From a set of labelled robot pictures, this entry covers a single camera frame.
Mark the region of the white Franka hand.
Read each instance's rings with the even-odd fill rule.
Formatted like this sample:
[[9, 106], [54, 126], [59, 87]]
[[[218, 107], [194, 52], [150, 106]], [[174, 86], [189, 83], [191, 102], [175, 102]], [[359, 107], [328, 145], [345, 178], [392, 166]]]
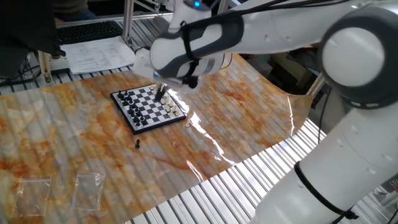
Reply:
[[157, 85], [157, 91], [155, 93], [155, 101], [159, 101], [169, 88], [183, 90], [189, 93], [197, 93], [203, 83], [200, 79], [196, 87], [191, 88], [188, 84], [183, 84], [181, 80], [177, 78], [164, 78], [159, 76], [150, 63], [149, 58], [150, 51], [145, 48], [136, 50], [136, 61], [134, 62], [132, 71], [139, 76], [150, 79]]

